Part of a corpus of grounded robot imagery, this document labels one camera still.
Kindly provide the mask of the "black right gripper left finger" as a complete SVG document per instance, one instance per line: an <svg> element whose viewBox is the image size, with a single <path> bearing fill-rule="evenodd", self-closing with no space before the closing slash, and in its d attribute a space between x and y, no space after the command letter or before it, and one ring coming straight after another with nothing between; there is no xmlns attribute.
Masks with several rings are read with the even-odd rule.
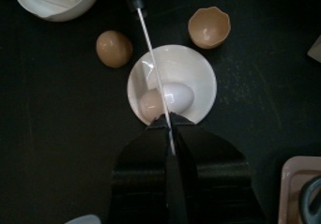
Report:
<svg viewBox="0 0 321 224"><path fill-rule="evenodd" d="M124 146L111 172L107 224L166 224L167 122L155 119Z"/></svg>

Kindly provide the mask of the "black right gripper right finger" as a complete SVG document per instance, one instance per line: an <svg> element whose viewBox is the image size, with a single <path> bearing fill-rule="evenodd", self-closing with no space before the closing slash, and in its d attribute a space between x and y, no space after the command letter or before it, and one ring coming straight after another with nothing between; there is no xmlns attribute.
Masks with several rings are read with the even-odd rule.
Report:
<svg viewBox="0 0 321 224"><path fill-rule="evenodd" d="M243 154L175 113L170 125L170 224L268 224Z"/></svg>

